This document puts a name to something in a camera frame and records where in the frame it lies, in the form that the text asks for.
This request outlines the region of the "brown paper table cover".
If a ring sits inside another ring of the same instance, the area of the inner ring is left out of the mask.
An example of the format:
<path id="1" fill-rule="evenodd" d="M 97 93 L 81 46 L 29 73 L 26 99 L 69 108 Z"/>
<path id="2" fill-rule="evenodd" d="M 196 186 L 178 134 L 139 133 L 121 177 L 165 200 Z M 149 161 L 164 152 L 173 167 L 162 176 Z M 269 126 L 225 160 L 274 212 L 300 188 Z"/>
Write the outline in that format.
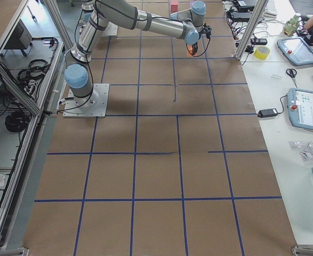
<path id="1" fill-rule="evenodd" d="M 31 255 L 290 255 L 294 236 L 221 1 L 210 42 L 120 29 L 91 69 L 105 118 L 54 129 L 23 239 Z"/>

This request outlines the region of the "aluminium frame rail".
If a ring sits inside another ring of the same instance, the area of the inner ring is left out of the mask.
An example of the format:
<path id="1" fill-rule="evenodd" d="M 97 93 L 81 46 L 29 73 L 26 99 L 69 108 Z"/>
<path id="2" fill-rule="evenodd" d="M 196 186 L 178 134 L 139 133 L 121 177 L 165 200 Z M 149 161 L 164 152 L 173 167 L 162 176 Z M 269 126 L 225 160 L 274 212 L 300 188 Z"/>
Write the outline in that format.
<path id="1" fill-rule="evenodd" d="M 0 61 L 0 81 L 20 102 L 35 116 L 42 114 L 42 109 L 19 85 L 10 70 Z"/>

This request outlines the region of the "aluminium frame post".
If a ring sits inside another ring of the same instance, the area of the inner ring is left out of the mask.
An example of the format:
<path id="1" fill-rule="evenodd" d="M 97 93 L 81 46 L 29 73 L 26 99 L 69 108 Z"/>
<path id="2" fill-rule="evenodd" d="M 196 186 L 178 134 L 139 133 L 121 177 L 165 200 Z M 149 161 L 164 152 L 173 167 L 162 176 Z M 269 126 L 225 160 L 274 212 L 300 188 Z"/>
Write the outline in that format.
<path id="1" fill-rule="evenodd" d="M 245 49 L 247 47 L 247 45 L 250 42 L 250 38 L 259 22 L 259 19 L 261 18 L 266 6 L 267 6 L 267 2 L 268 0 L 259 0 L 257 1 L 254 10 L 252 12 L 252 15 L 249 19 L 249 22 L 247 24 L 247 27 L 245 29 L 244 35 L 241 39 L 241 41 L 239 42 L 236 54 L 235 54 L 235 58 L 236 60 L 241 60 L 242 55 L 245 52 Z"/>

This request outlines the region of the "bag of metal screws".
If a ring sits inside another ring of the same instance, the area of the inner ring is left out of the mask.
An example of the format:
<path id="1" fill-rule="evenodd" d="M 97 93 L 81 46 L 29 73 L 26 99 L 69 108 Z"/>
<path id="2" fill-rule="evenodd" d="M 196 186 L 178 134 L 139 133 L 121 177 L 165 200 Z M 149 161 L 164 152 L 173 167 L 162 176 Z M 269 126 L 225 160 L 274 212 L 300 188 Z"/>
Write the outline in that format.
<path id="1" fill-rule="evenodd" d="M 298 150 L 304 161 L 313 160 L 313 141 L 289 141 L 292 150 Z"/>

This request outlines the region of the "lower teach pendant tablet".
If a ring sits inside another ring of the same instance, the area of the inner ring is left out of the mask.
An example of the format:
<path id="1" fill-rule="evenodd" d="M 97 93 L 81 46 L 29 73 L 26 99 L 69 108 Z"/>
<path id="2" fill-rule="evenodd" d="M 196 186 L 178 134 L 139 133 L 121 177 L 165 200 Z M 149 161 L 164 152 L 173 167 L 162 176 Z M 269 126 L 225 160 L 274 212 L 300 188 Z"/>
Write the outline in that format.
<path id="1" fill-rule="evenodd" d="M 288 117 L 292 125 L 313 130 L 313 91 L 291 88 L 287 100 Z"/>

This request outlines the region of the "red foam cube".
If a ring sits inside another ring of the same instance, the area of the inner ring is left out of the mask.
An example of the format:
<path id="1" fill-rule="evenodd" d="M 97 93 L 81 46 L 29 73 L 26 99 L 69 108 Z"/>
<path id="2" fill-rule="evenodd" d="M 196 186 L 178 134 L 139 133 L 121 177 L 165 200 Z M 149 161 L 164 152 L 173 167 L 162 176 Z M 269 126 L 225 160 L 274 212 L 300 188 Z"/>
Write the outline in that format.
<path id="1" fill-rule="evenodd" d="M 170 1 L 170 13 L 178 12 L 179 3 L 178 0 L 171 0 Z"/>

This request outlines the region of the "grey electronics box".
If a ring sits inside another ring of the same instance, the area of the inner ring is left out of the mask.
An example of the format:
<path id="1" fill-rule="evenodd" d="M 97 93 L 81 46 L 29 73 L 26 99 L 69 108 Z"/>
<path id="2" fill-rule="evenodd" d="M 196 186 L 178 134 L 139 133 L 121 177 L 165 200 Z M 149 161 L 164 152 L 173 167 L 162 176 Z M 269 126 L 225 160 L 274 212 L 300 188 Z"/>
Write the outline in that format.
<path id="1" fill-rule="evenodd" d="M 15 26 L 4 50 L 20 50 L 24 57 L 27 57 L 32 47 L 32 35 L 20 19 Z"/>

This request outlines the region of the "black handled scissors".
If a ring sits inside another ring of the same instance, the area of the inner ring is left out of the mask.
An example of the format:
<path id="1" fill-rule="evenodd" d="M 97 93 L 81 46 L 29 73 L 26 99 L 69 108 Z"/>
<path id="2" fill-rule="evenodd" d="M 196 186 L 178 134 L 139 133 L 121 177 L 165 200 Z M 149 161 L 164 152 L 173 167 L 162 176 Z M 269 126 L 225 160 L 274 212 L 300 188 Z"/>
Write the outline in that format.
<path id="1" fill-rule="evenodd" d="M 296 79 L 295 79 L 297 75 L 297 71 L 294 68 L 288 68 L 286 69 L 286 74 L 289 75 L 289 77 L 292 79 L 294 86 L 298 88 Z"/>

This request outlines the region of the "yellow tape roll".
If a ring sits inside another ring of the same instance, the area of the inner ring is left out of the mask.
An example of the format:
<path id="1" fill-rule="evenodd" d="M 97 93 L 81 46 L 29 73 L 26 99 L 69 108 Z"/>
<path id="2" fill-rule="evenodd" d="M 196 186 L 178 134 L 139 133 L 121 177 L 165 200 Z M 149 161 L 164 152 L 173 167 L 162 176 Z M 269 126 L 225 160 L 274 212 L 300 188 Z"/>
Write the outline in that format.
<path id="1" fill-rule="evenodd" d="M 259 60 L 265 60 L 270 54 L 270 48 L 266 46 L 258 46 L 254 51 L 254 56 Z"/>

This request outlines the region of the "black power adapter brick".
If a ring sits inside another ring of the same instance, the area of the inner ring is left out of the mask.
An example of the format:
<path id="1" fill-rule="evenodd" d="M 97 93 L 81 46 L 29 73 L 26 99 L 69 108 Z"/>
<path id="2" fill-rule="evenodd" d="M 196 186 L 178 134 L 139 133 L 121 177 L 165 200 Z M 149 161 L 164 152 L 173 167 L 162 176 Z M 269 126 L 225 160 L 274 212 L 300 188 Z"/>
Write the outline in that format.
<path id="1" fill-rule="evenodd" d="M 278 115 L 278 111 L 276 108 L 261 109 L 257 113 L 258 118 L 275 117 L 277 115 Z"/>

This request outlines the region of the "upper teach pendant tablet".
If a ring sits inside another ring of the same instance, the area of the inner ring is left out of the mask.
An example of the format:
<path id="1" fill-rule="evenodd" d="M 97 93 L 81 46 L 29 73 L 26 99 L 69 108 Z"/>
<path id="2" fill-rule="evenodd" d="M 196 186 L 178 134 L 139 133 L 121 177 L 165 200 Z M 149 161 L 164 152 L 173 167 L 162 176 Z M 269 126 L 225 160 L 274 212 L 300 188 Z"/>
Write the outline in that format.
<path id="1" fill-rule="evenodd" d="M 291 64 L 313 65 L 313 49 L 301 37 L 279 39 L 277 46 Z"/>

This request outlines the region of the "orange foam cube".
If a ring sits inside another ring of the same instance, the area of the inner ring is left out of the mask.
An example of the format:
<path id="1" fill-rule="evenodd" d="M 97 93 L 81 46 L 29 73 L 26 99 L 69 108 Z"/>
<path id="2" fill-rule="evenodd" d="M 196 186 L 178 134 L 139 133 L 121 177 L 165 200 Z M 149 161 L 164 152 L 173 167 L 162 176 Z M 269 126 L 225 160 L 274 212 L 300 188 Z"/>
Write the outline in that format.
<path id="1" fill-rule="evenodd" d="M 187 52 L 189 56 L 194 56 L 194 50 L 193 50 L 193 46 L 192 45 L 186 45 L 187 47 Z"/>

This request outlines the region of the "teach pendant tablet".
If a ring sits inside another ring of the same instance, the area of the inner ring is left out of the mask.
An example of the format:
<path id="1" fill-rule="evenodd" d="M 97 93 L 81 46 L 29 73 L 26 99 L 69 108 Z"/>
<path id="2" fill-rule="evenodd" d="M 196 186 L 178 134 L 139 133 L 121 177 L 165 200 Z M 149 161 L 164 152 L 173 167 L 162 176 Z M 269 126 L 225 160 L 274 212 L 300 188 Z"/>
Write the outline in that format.
<path id="1" fill-rule="evenodd" d="M 292 125 L 313 130 L 313 91 L 291 88 L 287 100 L 288 117 Z"/>
<path id="2" fill-rule="evenodd" d="M 301 37 L 279 39 L 277 46 L 291 64 L 313 65 L 313 49 Z"/>

